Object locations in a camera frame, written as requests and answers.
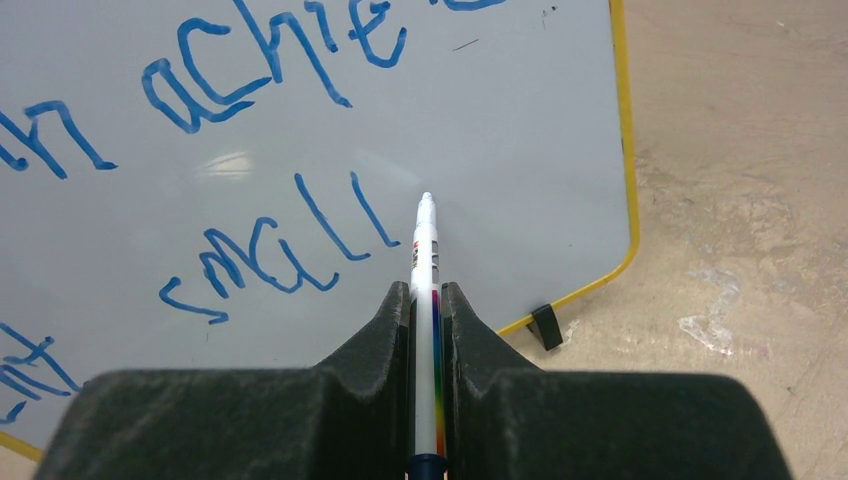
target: yellow whiteboard frame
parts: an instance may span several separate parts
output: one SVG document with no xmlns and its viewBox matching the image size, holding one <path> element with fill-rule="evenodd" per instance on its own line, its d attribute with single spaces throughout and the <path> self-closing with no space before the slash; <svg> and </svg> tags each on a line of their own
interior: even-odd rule
<svg viewBox="0 0 848 480">
<path fill-rule="evenodd" d="M 630 216 L 630 248 L 624 261 L 606 276 L 551 303 L 559 308 L 589 292 L 592 292 L 617 277 L 633 262 L 639 249 L 639 204 L 636 198 L 636 158 L 633 151 L 633 118 L 630 104 L 630 70 L 627 58 L 627 30 L 624 24 L 624 0 L 609 0 L 612 19 L 613 48 L 615 49 L 616 83 L 618 85 L 618 110 L 621 116 L 621 142 L 624 151 L 624 175 L 627 186 L 627 211 Z M 498 330 L 498 335 L 512 333 L 533 321 L 528 315 L 521 320 Z M 0 432 L 0 446 L 35 462 L 41 461 L 42 451 L 17 438 Z"/>
</svg>

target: blue handwritten letters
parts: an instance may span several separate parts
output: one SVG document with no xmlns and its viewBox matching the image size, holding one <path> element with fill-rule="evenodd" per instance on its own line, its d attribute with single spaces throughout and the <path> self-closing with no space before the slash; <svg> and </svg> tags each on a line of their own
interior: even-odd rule
<svg viewBox="0 0 848 480">
<path fill-rule="evenodd" d="M 399 241 L 392 240 L 389 237 L 386 229 L 383 227 L 379 218 L 377 218 L 377 214 L 374 212 L 374 209 L 371 208 L 368 200 L 365 199 L 365 194 L 362 192 L 362 187 L 359 184 L 359 177 L 356 173 L 351 172 L 350 179 L 351 188 L 353 189 L 354 196 L 356 197 L 359 206 L 365 212 L 371 226 L 377 231 L 377 234 L 380 236 L 380 240 L 382 240 L 383 244 L 389 248 L 394 248 L 400 245 Z M 306 203 L 309 207 L 309 211 L 312 213 L 315 221 L 330 240 L 333 241 L 333 244 L 335 244 L 339 252 L 351 262 L 358 262 L 369 258 L 371 254 L 368 252 L 352 252 L 347 244 L 345 244 L 344 240 L 342 240 L 342 238 L 336 233 L 330 225 L 330 222 L 327 220 L 327 217 L 324 216 L 318 208 L 318 204 L 309 192 L 309 189 L 303 180 L 303 176 L 296 173 L 294 175 L 294 180 L 298 193 L 300 193 L 304 203 Z M 309 273 L 307 268 L 300 262 L 300 260 L 298 260 L 297 255 L 295 255 L 292 251 L 288 242 L 282 238 L 278 238 L 277 243 L 280 245 L 280 250 L 283 252 L 286 260 L 292 267 L 294 267 L 296 272 L 295 278 L 290 283 L 283 284 L 277 279 L 277 277 L 266 272 L 260 265 L 259 258 L 256 253 L 256 248 L 259 244 L 264 227 L 276 229 L 278 227 L 277 221 L 270 217 L 257 218 L 253 225 L 253 233 L 250 236 L 247 251 L 236 244 L 229 236 L 227 236 L 227 234 L 218 229 L 210 228 L 203 232 L 203 236 L 206 237 L 206 240 L 212 246 L 212 251 L 203 252 L 198 255 L 198 257 L 200 259 L 200 264 L 203 266 L 203 276 L 206 277 L 209 284 L 219 297 L 226 299 L 230 296 L 226 286 L 218 275 L 219 270 L 222 270 L 236 287 L 245 288 L 246 283 L 238 262 L 240 262 L 244 267 L 247 267 L 249 271 L 253 272 L 259 280 L 286 294 L 293 294 L 297 292 L 307 283 L 320 292 L 327 292 L 338 284 L 340 278 L 340 274 L 338 272 L 333 272 L 332 274 L 327 273 L 322 279 L 318 279 Z M 159 290 L 159 298 L 165 304 L 178 310 L 211 317 L 207 319 L 207 321 L 213 325 L 217 323 L 224 323 L 229 320 L 230 316 L 227 312 L 189 305 L 175 300 L 171 294 L 174 289 L 180 285 L 182 285 L 182 280 L 179 277 L 171 277 L 171 279 L 168 280 L 168 283 Z"/>
<path fill-rule="evenodd" d="M 268 19 L 267 34 L 263 33 L 263 29 L 259 26 L 254 15 L 248 9 L 246 0 L 231 0 L 233 6 L 241 15 L 244 25 L 250 31 L 255 40 L 259 53 L 265 58 L 268 64 L 270 76 L 260 77 L 246 82 L 239 88 L 236 88 L 229 93 L 221 93 L 207 80 L 200 71 L 194 61 L 194 54 L 191 48 L 191 39 L 197 35 L 212 35 L 216 37 L 225 37 L 230 34 L 232 27 L 229 25 L 219 25 L 199 17 L 190 18 L 180 24 L 177 28 L 177 44 L 180 49 L 183 66 L 188 72 L 191 80 L 200 87 L 200 90 L 212 103 L 216 105 L 214 108 L 203 106 L 201 100 L 194 98 L 189 89 L 177 79 L 172 70 L 171 62 L 167 58 L 160 58 L 151 62 L 144 67 L 141 72 L 141 87 L 147 101 L 150 105 L 165 116 L 168 120 L 176 125 L 179 129 L 188 134 L 194 134 L 200 131 L 203 120 L 209 123 L 221 123 L 234 117 L 236 114 L 251 107 L 254 102 L 245 100 L 247 96 L 265 87 L 271 82 L 275 84 L 283 83 L 283 67 L 280 62 L 278 50 L 282 39 L 282 30 L 287 28 L 297 40 L 303 53 L 309 59 L 312 69 L 315 71 L 318 80 L 323 85 L 330 99 L 343 107 L 352 108 L 353 104 L 336 88 L 335 83 L 330 78 L 327 70 L 319 58 L 309 37 L 304 32 L 300 21 L 295 13 L 291 11 L 282 12 Z M 437 5 L 439 0 L 428 0 L 430 5 Z M 504 3 L 507 0 L 441 0 L 444 5 L 452 11 L 471 12 L 483 8 L 491 7 Z M 355 41 L 362 49 L 365 60 L 380 68 L 393 68 L 401 59 L 404 48 L 406 46 L 407 28 L 402 27 L 398 30 L 397 38 L 394 46 L 381 54 L 374 51 L 369 40 L 369 35 L 374 32 L 386 19 L 392 4 L 388 1 L 384 2 L 367 2 L 367 18 L 364 18 L 360 10 L 364 10 L 364 0 L 348 0 L 348 20 L 351 24 L 351 29 L 348 31 L 347 37 L 351 41 Z M 339 51 L 339 45 L 333 38 L 330 29 L 330 17 L 327 14 L 327 9 L 324 3 L 313 0 L 305 0 L 303 2 L 304 15 L 311 14 L 315 17 L 318 28 L 321 32 L 321 41 L 324 47 L 331 54 Z M 176 94 L 181 107 L 169 105 L 160 97 L 154 86 L 154 79 L 160 77 L 164 80 L 165 85 Z M 58 114 L 65 127 L 65 131 L 76 142 L 80 150 L 88 157 L 91 164 L 96 170 L 113 170 L 117 165 L 104 160 L 100 154 L 94 149 L 92 144 L 77 127 L 74 122 L 71 111 L 64 102 L 60 100 L 51 100 L 41 102 L 31 107 L 23 109 L 24 114 L 29 118 L 30 127 L 29 133 L 16 125 L 8 116 L 0 111 L 0 127 L 5 128 L 12 134 L 24 147 L 31 150 L 37 155 L 60 179 L 68 178 L 68 174 L 62 167 L 59 160 L 45 147 L 38 138 L 38 117 L 45 113 L 55 112 Z M 0 144 L 0 159 L 6 165 L 16 172 L 27 170 L 30 162 L 26 157 L 18 157 L 10 153 L 8 146 Z"/>
<path fill-rule="evenodd" d="M 480 10 L 505 2 L 506 0 L 442 0 L 445 6 L 453 11 L 468 12 Z M 232 31 L 229 25 L 218 25 L 208 22 L 202 18 L 190 18 L 183 22 L 177 29 L 177 43 L 180 47 L 180 55 L 182 56 L 183 65 L 192 80 L 200 87 L 206 97 L 219 105 L 216 112 L 202 106 L 200 102 L 191 96 L 186 87 L 180 83 L 171 71 L 171 63 L 166 58 L 160 58 L 148 65 L 141 76 L 141 84 L 147 100 L 156 110 L 162 112 L 168 120 L 174 125 L 182 129 L 185 133 L 194 134 L 200 130 L 201 121 L 205 119 L 210 123 L 219 123 L 229 120 L 238 112 L 252 106 L 254 102 L 244 100 L 245 97 L 260 88 L 268 85 L 273 81 L 275 84 L 283 83 L 283 66 L 280 62 L 279 48 L 282 38 L 282 29 L 288 30 L 297 39 L 297 43 L 303 50 L 303 53 L 309 59 L 312 69 L 318 77 L 318 80 L 327 92 L 327 96 L 342 107 L 353 108 L 353 104 L 336 88 L 335 83 L 330 78 L 327 70 L 324 68 L 321 59 L 316 52 L 312 42 L 304 32 L 300 21 L 295 13 L 291 11 L 282 12 L 268 19 L 268 33 L 263 33 L 254 15 L 250 12 L 245 0 L 232 0 L 233 5 L 238 10 L 244 21 L 245 26 L 253 36 L 254 41 L 259 47 L 259 51 L 265 58 L 270 71 L 270 77 L 261 77 L 249 81 L 244 86 L 236 89 L 230 94 L 221 95 L 215 90 L 209 81 L 203 76 L 195 64 L 191 50 L 190 34 L 198 32 L 198 34 L 226 36 Z M 436 5 L 438 0 L 429 0 L 431 5 Z M 386 19 L 386 15 L 391 9 L 392 4 L 388 1 L 384 2 L 368 2 L 369 18 L 363 19 L 360 14 L 360 4 L 364 0 L 348 0 L 348 16 L 351 26 L 348 31 L 348 39 L 359 43 L 365 60 L 380 68 L 392 68 L 398 64 L 403 54 L 406 45 L 407 29 L 401 27 L 398 30 L 395 45 L 390 52 L 382 55 L 374 52 L 368 36 L 379 27 Z M 306 0 L 303 2 L 303 10 L 308 14 L 314 14 L 315 21 L 318 23 L 318 28 L 321 32 L 321 40 L 324 47 L 332 53 L 339 51 L 339 45 L 333 38 L 330 31 L 330 21 L 327 15 L 327 10 L 322 2 Z M 180 116 L 174 107 L 168 105 L 156 93 L 153 86 L 154 78 L 159 75 L 165 80 L 165 83 L 173 90 L 182 106 L 188 111 L 188 117 Z"/>
<path fill-rule="evenodd" d="M 14 423 L 18 415 L 26 407 L 28 401 L 41 400 L 42 392 L 59 397 L 69 397 L 73 394 L 72 392 L 80 391 L 79 385 L 71 379 L 68 373 L 65 372 L 65 369 L 59 365 L 59 362 L 47 353 L 47 347 L 54 343 L 52 337 L 46 337 L 43 342 L 36 345 L 5 323 L 0 323 L 0 332 L 11 337 L 29 350 L 29 353 L 25 357 L 7 355 L 3 357 L 3 363 L 0 364 L 0 384 L 14 390 L 22 398 L 27 399 L 13 405 L 5 414 L 0 411 L 0 425 Z M 50 367 L 50 370 L 59 377 L 59 380 L 63 383 L 62 387 L 48 385 L 27 375 L 27 373 L 32 373 L 33 369 L 35 369 L 34 373 L 44 372 L 44 370 L 39 370 L 39 366 L 35 364 L 39 360 L 43 360 Z"/>
<path fill-rule="evenodd" d="M 62 126 L 65 127 L 65 131 L 68 132 L 71 139 L 76 142 L 80 150 L 88 156 L 95 169 L 112 170 L 117 167 L 114 163 L 107 162 L 100 157 L 97 151 L 94 150 L 94 147 L 91 146 L 91 143 L 89 143 L 85 138 L 85 135 L 83 135 L 80 129 L 77 128 L 77 124 L 74 122 L 74 118 L 71 116 L 71 111 L 68 109 L 68 106 L 59 100 L 41 102 L 31 107 L 24 108 L 24 115 L 29 118 L 30 122 L 29 133 L 24 133 L 24 131 L 15 125 L 15 123 L 2 111 L 0 111 L 0 126 L 11 133 L 12 136 L 21 142 L 26 148 L 32 150 L 36 155 L 38 155 L 38 158 L 40 158 L 41 161 L 50 168 L 54 175 L 61 179 L 66 179 L 68 178 L 68 174 L 65 173 L 65 169 L 62 168 L 56 158 L 49 150 L 47 150 L 47 147 L 45 147 L 38 138 L 38 117 L 49 112 L 56 112 L 59 115 L 59 119 L 62 121 Z M 22 172 L 29 168 L 29 160 L 24 157 L 16 157 L 12 155 L 6 148 L 3 147 L 3 145 L 0 145 L 0 158 L 6 162 L 6 165 L 12 167 L 12 170 L 17 172 Z"/>
</svg>

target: concrete floor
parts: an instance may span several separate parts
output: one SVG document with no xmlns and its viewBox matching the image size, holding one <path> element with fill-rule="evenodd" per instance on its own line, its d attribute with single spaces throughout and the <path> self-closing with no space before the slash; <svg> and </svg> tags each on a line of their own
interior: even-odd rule
<svg viewBox="0 0 848 480">
<path fill-rule="evenodd" d="M 547 369 L 741 380 L 799 479 L 848 479 L 848 2 L 629 0 L 642 246 Z M 0 478 L 33 464 L 0 452 Z"/>
</svg>

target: handwritten text achie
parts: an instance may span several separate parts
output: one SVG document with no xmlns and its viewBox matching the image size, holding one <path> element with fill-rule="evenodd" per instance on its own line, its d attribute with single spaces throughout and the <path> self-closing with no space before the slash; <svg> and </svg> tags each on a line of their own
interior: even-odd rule
<svg viewBox="0 0 848 480">
<path fill-rule="evenodd" d="M 388 1 L 380 3 L 371 2 L 369 5 L 371 18 L 363 24 L 363 20 L 359 13 L 359 4 L 362 3 L 362 1 L 363 0 L 348 1 L 348 15 L 352 28 L 348 31 L 347 37 L 349 40 L 359 43 L 362 53 L 365 56 L 365 60 L 368 61 L 368 63 L 380 68 L 392 68 L 397 65 L 401 54 L 403 53 L 403 49 L 406 44 L 407 29 L 406 27 L 399 29 L 395 45 L 392 47 L 391 52 L 388 53 L 388 55 L 381 56 L 375 53 L 368 36 L 383 23 L 392 4 Z M 428 1 L 431 5 L 439 3 L 438 0 Z M 503 3 L 506 0 L 442 1 L 447 8 L 453 11 L 474 11 Z M 189 34 L 194 31 L 198 31 L 207 35 L 223 36 L 228 35 L 232 31 L 232 28 L 229 25 L 214 24 L 198 17 L 190 18 L 183 22 L 177 29 L 177 42 L 179 43 L 183 65 L 185 65 L 185 68 L 192 80 L 194 80 L 197 86 L 203 90 L 206 97 L 210 101 L 225 108 L 220 109 L 218 112 L 213 112 L 212 110 L 202 106 L 197 99 L 191 96 L 186 87 L 180 83 L 174 75 L 171 70 L 171 62 L 167 58 L 160 58 L 148 65 L 141 76 L 141 84 L 144 88 L 144 93 L 147 96 L 147 100 L 154 108 L 162 112 L 169 120 L 171 120 L 171 122 L 174 123 L 174 125 L 189 134 L 197 133 L 200 130 L 201 121 L 203 119 L 211 123 L 224 122 L 232 118 L 238 112 L 249 108 L 254 104 L 254 102 L 243 100 L 244 97 L 268 85 L 272 80 L 277 84 L 283 83 L 283 70 L 278 53 L 281 43 L 282 27 L 288 27 L 297 39 L 330 99 L 343 107 L 353 107 L 353 104 L 336 89 L 336 86 L 330 79 L 327 70 L 321 63 L 318 53 L 315 51 L 315 47 L 312 45 L 309 37 L 307 37 L 301 27 L 300 21 L 294 13 L 282 12 L 271 17 L 268 20 L 268 27 L 270 29 L 271 36 L 268 38 L 264 33 L 262 33 L 262 30 L 259 28 L 259 24 L 250 13 L 245 1 L 232 0 L 232 2 L 236 9 L 238 9 L 244 23 L 259 46 L 260 52 L 265 57 L 271 76 L 252 80 L 226 95 L 219 93 L 212 87 L 209 81 L 197 68 L 192 55 Z M 303 9 L 307 13 L 314 14 L 315 20 L 317 21 L 318 27 L 321 31 L 324 48 L 326 48 L 330 53 L 338 52 L 339 46 L 330 32 L 330 24 L 324 4 L 322 2 L 306 0 L 303 2 Z M 188 118 L 184 118 L 177 113 L 174 107 L 168 105 L 168 103 L 163 101 L 157 94 L 156 89 L 153 86 L 153 79 L 157 75 L 162 77 L 165 83 L 168 84 L 171 90 L 173 90 L 180 99 L 183 106 L 188 110 Z"/>
</svg>

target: blue pen end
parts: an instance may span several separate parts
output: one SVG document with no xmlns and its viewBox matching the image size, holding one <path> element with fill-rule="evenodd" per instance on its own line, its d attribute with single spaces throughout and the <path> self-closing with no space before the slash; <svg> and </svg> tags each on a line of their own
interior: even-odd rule
<svg viewBox="0 0 848 480">
<path fill-rule="evenodd" d="M 406 463 L 409 480 L 444 480 L 447 469 L 447 459 L 432 453 L 415 455 Z"/>
</svg>

